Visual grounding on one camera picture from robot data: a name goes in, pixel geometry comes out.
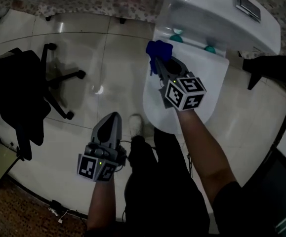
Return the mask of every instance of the silver flush button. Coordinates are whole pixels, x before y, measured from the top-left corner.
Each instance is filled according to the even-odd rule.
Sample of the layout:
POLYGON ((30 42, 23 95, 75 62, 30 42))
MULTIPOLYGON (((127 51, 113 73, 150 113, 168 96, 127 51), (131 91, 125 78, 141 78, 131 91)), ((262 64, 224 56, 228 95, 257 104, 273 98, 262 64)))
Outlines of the silver flush button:
POLYGON ((248 0, 235 0, 235 7, 257 22, 261 21, 260 9, 248 0))

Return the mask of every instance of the toilet tank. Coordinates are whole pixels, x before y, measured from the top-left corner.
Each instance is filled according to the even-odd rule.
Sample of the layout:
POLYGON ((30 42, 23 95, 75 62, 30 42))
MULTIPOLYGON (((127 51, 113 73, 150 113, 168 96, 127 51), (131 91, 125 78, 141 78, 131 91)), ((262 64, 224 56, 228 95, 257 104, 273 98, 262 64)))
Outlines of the toilet tank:
POLYGON ((169 37, 173 29, 193 45, 274 55, 281 49, 278 22, 256 0, 164 0, 156 31, 169 37))

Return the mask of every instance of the person's left arm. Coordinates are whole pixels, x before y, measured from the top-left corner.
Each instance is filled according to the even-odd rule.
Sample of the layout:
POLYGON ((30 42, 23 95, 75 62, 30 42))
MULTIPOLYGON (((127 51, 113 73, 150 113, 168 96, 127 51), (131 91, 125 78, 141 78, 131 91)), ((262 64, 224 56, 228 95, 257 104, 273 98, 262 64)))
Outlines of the person's left arm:
POLYGON ((116 217, 114 176, 109 182, 96 183, 88 214, 87 229, 108 229, 116 217))

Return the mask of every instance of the toilet lid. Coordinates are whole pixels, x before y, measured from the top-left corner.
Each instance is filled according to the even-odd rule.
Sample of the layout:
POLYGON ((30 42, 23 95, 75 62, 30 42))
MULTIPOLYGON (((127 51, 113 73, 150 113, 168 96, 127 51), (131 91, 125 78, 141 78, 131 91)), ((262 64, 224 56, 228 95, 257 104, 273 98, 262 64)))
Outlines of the toilet lid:
MULTIPOLYGON (((203 82, 207 92, 199 107, 195 109, 203 123, 211 117, 228 69, 229 61, 221 56, 209 53, 195 46, 161 39, 173 45, 172 56, 182 61, 195 77, 203 82)), ((158 75, 150 76, 150 65, 145 81, 143 108, 150 123, 159 130, 181 134, 181 127, 174 108, 165 109, 159 89, 161 88, 158 75)))

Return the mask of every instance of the blue rag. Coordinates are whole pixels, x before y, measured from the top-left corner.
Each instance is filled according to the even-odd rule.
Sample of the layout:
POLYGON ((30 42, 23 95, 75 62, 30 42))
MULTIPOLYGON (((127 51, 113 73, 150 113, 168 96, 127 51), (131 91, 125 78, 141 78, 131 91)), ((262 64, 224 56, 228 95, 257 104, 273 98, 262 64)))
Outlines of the blue rag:
POLYGON ((168 62, 172 56, 173 46, 171 44, 165 43, 161 40, 148 42, 146 53, 151 57, 151 69, 155 75, 157 75, 155 58, 158 57, 162 59, 163 62, 168 62))

